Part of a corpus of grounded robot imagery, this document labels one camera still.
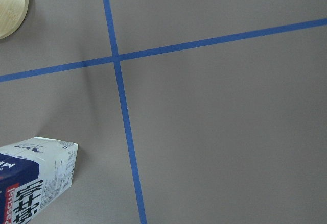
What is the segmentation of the blue white milk carton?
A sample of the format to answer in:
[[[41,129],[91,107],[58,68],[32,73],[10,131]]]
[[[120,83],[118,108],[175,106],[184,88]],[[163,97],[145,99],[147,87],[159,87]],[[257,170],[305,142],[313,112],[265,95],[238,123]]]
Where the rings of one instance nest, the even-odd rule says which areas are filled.
[[[1,147],[1,223],[29,223],[72,185],[78,145],[34,137]]]

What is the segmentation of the wooden cup tree stand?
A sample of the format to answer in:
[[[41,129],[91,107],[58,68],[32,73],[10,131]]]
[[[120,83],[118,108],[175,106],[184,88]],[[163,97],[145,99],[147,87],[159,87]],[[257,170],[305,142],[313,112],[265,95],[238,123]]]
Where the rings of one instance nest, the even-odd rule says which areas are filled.
[[[29,0],[1,0],[1,39],[14,33],[24,21]]]

